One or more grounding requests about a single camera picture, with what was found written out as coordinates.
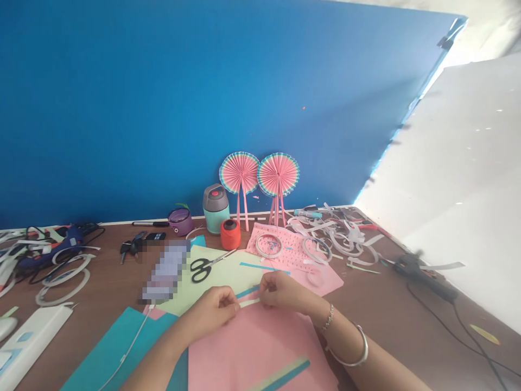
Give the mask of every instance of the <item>silver bangle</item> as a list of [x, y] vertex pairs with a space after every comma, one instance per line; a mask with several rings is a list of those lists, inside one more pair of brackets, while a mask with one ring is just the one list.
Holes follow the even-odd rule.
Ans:
[[320, 332], [322, 334], [324, 334], [327, 330], [327, 328], [329, 327], [329, 325], [331, 324], [331, 321], [333, 320], [333, 304], [330, 304], [330, 308], [329, 308], [329, 317], [327, 318], [326, 320], [326, 324], [324, 324], [324, 326], [322, 326], [322, 328], [320, 329]]
[[342, 365], [345, 365], [346, 367], [359, 367], [360, 365], [362, 365], [363, 363], [366, 362], [367, 360], [367, 355], [369, 354], [369, 345], [367, 344], [367, 339], [365, 338], [365, 334], [362, 330], [362, 327], [355, 324], [355, 326], [357, 327], [358, 331], [360, 331], [360, 334], [362, 334], [362, 338], [364, 339], [364, 353], [362, 354], [362, 358], [353, 363], [353, 364], [348, 364], [348, 363], [345, 363], [344, 361], [342, 361], [341, 359], [339, 359], [336, 354], [331, 350], [331, 348], [328, 346], [326, 346], [326, 350], [329, 350], [329, 352], [331, 352], [331, 354], [333, 355], [334, 358], [336, 358], [336, 360], [342, 364]]

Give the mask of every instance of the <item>human hand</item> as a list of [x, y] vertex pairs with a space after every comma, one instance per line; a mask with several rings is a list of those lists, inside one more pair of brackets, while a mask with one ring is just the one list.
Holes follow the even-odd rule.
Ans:
[[175, 324], [182, 327], [187, 344], [201, 339], [234, 318], [239, 302], [229, 286], [212, 287]]
[[270, 272], [260, 281], [260, 300], [265, 306], [285, 308], [312, 316], [327, 302], [284, 272]]

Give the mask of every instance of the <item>paper fan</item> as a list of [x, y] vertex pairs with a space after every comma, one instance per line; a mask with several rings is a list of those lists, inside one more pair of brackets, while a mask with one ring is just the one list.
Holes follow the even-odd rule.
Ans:
[[285, 153], [274, 153], [263, 159], [257, 171], [257, 180], [260, 189], [267, 195], [273, 197], [271, 203], [271, 217], [277, 217], [275, 225], [278, 226], [278, 200], [281, 200], [282, 221], [286, 225], [286, 217], [284, 214], [284, 197], [287, 196], [295, 188], [300, 175], [298, 163], [293, 157]]
[[255, 190], [258, 185], [258, 167], [259, 160], [252, 154], [248, 152], [234, 152], [228, 155], [219, 169], [219, 178], [223, 186], [230, 193], [237, 195], [237, 222], [240, 221], [239, 192], [241, 188], [243, 189], [246, 231], [249, 231], [246, 195]]

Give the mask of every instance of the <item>glue gun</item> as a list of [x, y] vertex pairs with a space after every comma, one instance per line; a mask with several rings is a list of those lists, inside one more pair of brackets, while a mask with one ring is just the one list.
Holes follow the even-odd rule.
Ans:
[[458, 292], [440, 283], [438, 280], [427, 276], [420, 269], [420, 258], [416, 254], [403, 255], [393, 266], [393, 269], [410, 280], [416, 280], [427, 285], [443, 300], [453, 303], [458, 297]]

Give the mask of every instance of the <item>pink paper sheet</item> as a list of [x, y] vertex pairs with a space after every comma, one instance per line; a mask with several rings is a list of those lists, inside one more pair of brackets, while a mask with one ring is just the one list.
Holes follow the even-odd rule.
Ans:
[[261, 304], [189, 347], [189, 391], [247, 391], [306, 355], [310, 366], [281, 390], [337, 390], [311, 320]]
[[[308, 260], [309, 256], [302, 250], [302, 235], [295, 234], [286, 228], [255, 223], [246, 251], [259, 255], [255, 243], [259, 235], [262, 234], [273, 234], [277, 236], [284, 246], [282, 254], [278, 258], [265, 258], [264, 261], [262, 261], [263, 266], [291, 272], [291, 277], [320, 296], [324, 296], [344, 285], [344, 281], [331, 266], [304, 264], [304, 260]], [[327, 259], [325, 254], [313, 249], [311, 241], [307, 243], [307, 246], [312, 254], [324, 260]], [[269, 248], [261, 248], [261, 250], [267, 252]]]

